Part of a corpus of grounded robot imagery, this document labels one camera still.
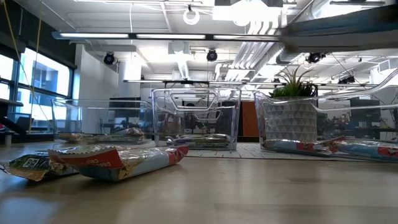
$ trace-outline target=security camera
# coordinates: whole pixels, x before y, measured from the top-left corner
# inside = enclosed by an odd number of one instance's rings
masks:
[[[338,80],[337,84],[350,84],[350,83],[354,83],[355,82],[355,77],[350,75],[347,78],[343,78],[341,80]]]
[[[215,49],[210,49],[209,52],[207,53],[207,61],[208,62],[214,62],[217,60],[217,53]]]
[[[105,58],[104,58],[104,63],[106,65],[114,65],[116,63],[116,60],[113,55],[114,55],[114,52],[106,53]]]
[[[308,63],[318,63],[320,60],[326,57],[325,53],[310,53],[310,55],[305,59]]]

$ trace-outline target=window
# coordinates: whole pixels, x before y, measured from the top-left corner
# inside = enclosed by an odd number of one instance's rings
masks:
[[[70,69],[41,54],[37,54],[35,62],[36,52],[25,49],[25,53],[21,55],[21,66],[26,75],[22,69],[19,70],[19,83],[68,96]]]
[[[52,100],[70,98],[72,74],[68,67],[41,54],[36,56],[31,49],[21,54],[21,63],[0,55],[0,98],[24,104],[9,107],[7,117],[16,123],[21,117],[32,117],[32,130],[51,133],[48,127],[51,127]],[[57,114],[65,119],[66,109],[58,109]]]
[[[6,80],[11,80],[13,65],[13,59],[0,55],[0,77]]]
[[[34,99],[32,99],[32,92],[23,88],[18,89],[17,95],[21,96],[18,102],[23,103],[24,106],[17,107],[16,113],[31,114],[34,119],[32,123],[32,127],[34,128],[47,128],[47,120],[52,119],[51,100],[59,100],[61,98],[35,92]]]
[[[7,84],[0,83],[0,99],[10,99],[10,87]]]

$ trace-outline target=ceiling light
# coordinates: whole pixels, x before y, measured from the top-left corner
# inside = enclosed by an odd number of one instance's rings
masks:
[[[161,80],[123,80],[123,82],[131,83],[163,83]]]
[[[256,83],[256,82],[248,82],[248,85],[282,85],[281,83]]]
[[[185,39],[185,40],[203,40],[206,38],[206,35],[198,35],[198,34],[137,34],[137,39]]]
[[[106,34],[106,33],[58,33],[61,37],[65,38],[107,38],[107,39],[124,39],[124,38],[129,38],[129,34]]]
[[[244,40],[278,42],[277,35],[214,35],[215,40]]]
[[[383,6],[384,1],[331,1],[331,5],[338,6]]]
[[[242,85],[243,82],[209,82],[210,84]]]
[[[102,2],[105,4],[172,4],[172,5],[202,5],[200,1],[153,1],[153,0],[75,0],[75,2]]]

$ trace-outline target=gray carpet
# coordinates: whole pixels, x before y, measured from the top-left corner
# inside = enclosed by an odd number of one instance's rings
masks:
[[[222,157],[242,159],[298,159],[298,160],[323,160],[323,161],[357,161],[339,157],[317,157],[281,152],[265,151],[260,149],[259,143],[238,143],[235,151],[212,151],[190,149],[188,157]]]

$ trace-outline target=table surface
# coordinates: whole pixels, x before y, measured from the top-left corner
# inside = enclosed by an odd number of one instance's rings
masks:
[[[2,173],[0,223],[396,223],[397,187],[398,166],[376,162],[186,157],[118,183]]]

